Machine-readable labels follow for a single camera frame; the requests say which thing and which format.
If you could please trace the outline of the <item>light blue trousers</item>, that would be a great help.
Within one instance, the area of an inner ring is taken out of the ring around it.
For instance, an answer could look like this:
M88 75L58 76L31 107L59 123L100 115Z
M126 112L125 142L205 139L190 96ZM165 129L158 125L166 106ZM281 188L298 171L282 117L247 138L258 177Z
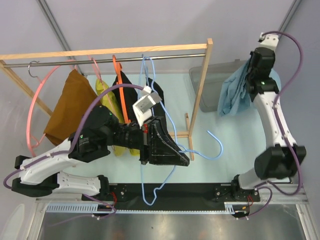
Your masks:
M250 107L255 107L259 114L262 113L263 108L252 103L246 89L248 66L249 60L223 82L217 107L220 117L235 116Z

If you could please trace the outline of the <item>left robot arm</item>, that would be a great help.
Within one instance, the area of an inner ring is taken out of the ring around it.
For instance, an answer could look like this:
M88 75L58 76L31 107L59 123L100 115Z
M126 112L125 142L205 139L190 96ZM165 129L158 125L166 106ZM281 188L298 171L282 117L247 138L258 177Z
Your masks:
M79 135L73 133L38 157L17 156L15 168L19 176L12 180L11 190L32 198L73 193L82 194L85 201L106 200L111 193L107 177L74 176L63 170L108 156L109 146L139 150L143 165L187 167L190 164L190 159L169 135L163 116L151 117L142 126L136 121L120 123L101 105L95 106L85 118Z

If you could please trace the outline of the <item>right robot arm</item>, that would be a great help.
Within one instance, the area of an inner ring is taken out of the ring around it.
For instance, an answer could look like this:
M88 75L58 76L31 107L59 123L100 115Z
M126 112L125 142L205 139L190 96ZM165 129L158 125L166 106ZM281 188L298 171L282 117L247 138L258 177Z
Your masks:
M256 157L253 168L236 175L231 182L230 194L237 201L267 185L285 196L294 196L302 188L301 163L307 151L304 146L297 145L286 124L280 104L280 90L270 76L275 60L275 52L267 47L257 47L250 53L245 83L262 122L266 147ZM294 175L298 176L298 185L291 193L283 191L272 181Z

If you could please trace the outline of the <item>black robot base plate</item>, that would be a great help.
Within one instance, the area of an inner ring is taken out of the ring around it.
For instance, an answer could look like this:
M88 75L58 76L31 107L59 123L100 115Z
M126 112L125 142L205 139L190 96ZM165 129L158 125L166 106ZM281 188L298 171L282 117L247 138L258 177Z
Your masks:
M113 201L115 207L133 209L133 207L149 206L143 200L151 203L154 199L153 190L158 185L145 183L144 193L139 183L118 183L109 187L109 193L101 199ZM230 186L217 183L166 183L156 190L156 200L151 205L158 210L216 210L224 202L235 202Z

